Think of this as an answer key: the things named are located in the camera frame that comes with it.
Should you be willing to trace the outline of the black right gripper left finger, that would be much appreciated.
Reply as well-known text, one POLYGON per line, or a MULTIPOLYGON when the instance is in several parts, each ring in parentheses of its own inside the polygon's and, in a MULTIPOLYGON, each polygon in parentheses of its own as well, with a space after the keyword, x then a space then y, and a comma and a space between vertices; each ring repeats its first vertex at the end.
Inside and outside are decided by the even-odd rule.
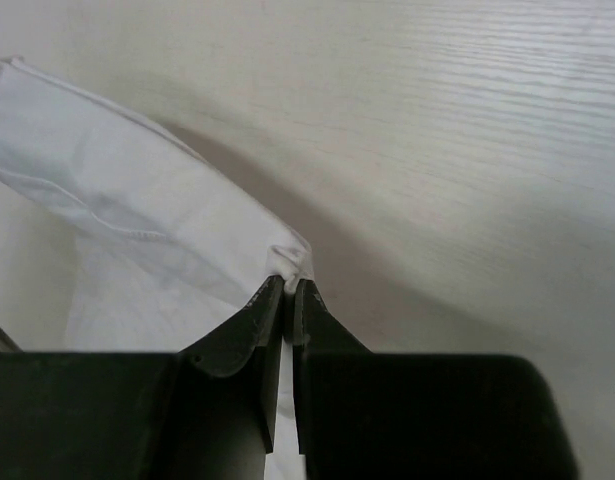
POLYGON ((176 353, 0 353, 0 479, 260 479, 283 282, 176 353))

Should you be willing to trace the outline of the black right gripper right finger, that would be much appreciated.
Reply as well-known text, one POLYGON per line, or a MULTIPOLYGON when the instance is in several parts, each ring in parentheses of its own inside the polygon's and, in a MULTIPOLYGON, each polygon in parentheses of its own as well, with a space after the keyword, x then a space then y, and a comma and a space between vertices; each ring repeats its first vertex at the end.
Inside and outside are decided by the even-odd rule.
POLYGON ((529 361, 366 348, 299 283, 294 403, 311 479, 575 479, 552 392, 529 361))

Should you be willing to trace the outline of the white fabric skirt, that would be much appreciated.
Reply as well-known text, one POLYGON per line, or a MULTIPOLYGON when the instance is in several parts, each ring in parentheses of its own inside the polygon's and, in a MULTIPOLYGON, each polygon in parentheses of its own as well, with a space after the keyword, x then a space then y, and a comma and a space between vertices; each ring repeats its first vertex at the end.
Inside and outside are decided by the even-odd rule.
POLYGON ((309 244, 146 117, 0 59, 0 182, 76 230, 70 350, 175 352, 269 276, 293 293, 309 244))

